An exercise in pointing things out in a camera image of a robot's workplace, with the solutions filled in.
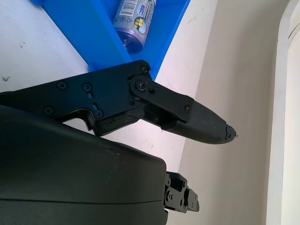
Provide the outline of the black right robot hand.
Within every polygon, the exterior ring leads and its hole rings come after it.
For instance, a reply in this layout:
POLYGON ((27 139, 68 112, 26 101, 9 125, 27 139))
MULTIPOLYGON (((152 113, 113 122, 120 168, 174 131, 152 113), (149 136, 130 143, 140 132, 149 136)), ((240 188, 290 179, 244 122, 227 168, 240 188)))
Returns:
POLYGON ((199 211, 197 194, 163 159, 104 139, 144 120, 207 144, 236 131, 133 61, 0 95, 3 225, 165 225, 199 211))

